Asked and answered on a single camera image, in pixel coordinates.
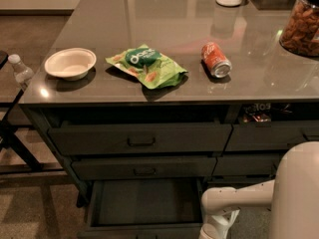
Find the white bowl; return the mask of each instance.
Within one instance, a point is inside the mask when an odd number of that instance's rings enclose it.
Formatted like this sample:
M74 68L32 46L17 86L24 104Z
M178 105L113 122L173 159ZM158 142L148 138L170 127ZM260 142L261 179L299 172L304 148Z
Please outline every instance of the white bowl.
M53 54L44 68L50 76L77 81L87 75L96 62L97 57L92 51L73 48Z

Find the aluminum can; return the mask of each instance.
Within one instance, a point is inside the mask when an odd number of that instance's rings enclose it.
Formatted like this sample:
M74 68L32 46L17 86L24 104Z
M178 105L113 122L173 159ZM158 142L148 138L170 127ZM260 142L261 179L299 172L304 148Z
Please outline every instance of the aluminum can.
M224 78L232 69L230 61L216 43L205 44L201 48L201 58L213 77Z

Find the chip bag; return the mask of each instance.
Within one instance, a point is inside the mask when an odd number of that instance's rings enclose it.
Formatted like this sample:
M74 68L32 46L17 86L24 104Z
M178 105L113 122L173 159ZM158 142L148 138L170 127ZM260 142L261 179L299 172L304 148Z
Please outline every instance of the chip bag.
M187 73L174 60L147 45L128 49L106 61L137 78L150 90L176 86Z

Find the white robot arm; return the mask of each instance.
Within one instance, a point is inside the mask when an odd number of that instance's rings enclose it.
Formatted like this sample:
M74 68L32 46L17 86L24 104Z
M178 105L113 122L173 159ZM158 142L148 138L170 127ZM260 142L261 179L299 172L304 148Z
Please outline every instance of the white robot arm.
M201 198L205 218L199 239L225 239L244 207L271 208L270 239L315 239L318 201L319 142L306 142L284 155L275 180L241 189L207 189Z

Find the gray countertop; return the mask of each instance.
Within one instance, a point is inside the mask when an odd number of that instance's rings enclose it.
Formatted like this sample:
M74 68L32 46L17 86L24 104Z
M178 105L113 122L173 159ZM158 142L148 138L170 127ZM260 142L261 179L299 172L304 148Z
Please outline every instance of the gray countertop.
M82 47L97 63L86 77L67 82L34 77L20 104L148 104L319 101L319 58L284 50L279 42L289 11L257 10L215 0L81 0L48 56ZM233 70L224 79L208 76L200 63L201 47L219 44ZM111 57L141 44L168 55L188 70L173 88L148 90L108 63Z

